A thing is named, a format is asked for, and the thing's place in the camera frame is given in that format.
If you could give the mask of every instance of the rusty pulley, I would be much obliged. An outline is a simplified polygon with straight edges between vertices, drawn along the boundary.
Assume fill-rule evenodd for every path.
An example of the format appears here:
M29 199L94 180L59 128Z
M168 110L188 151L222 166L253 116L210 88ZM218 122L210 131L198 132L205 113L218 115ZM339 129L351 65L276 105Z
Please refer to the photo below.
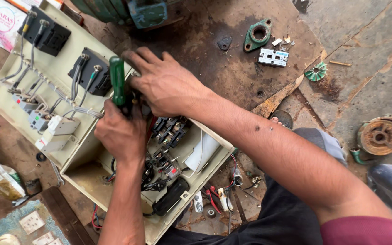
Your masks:
M377 156L392 153L392 115L387 114L362 124L358 131L358 145Z

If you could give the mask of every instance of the screwdriver handle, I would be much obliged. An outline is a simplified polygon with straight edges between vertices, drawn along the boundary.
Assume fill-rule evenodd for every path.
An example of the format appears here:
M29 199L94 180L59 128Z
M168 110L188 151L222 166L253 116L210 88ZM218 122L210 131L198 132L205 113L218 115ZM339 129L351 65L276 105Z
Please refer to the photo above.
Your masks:
M110 80L114 89L112 101L117 107L125 105L125 70L123 59L113 56L110 58Z

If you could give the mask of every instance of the green fan impeller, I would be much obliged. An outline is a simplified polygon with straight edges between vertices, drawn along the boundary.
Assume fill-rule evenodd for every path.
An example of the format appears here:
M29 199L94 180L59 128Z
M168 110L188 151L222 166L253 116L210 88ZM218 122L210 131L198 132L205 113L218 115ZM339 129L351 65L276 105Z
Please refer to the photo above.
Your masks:
M305 76L311 81L319 81L320 79L324 78L326 75L326 64L322 61L313 69L305 72Z

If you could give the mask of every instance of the black capacitor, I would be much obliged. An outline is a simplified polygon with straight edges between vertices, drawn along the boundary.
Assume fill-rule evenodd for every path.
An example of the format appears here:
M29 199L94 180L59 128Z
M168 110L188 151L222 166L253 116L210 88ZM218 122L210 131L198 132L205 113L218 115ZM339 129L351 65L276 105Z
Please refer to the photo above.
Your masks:
M167 193L152 204L154 213L159 216L164 216L167 211L181 199L181 195L190 190L189 184L181 177L178 177L168 188Z

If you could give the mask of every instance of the hand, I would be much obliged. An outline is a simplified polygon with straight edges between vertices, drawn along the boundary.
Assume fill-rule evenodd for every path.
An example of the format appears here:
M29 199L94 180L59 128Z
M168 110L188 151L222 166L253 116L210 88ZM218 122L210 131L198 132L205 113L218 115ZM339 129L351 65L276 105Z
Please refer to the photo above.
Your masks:
M111 99L104 102L105 115L96 124L95 136L116 159L117 168L136 167L142 170L146 153L146 121L137 105L132 108L132 120L123 116Z
M130 85L142 92L156 116L188 116L197 103L213 93L167 52L162 53L162 60L147 47L123 55L142 75L131 77Z

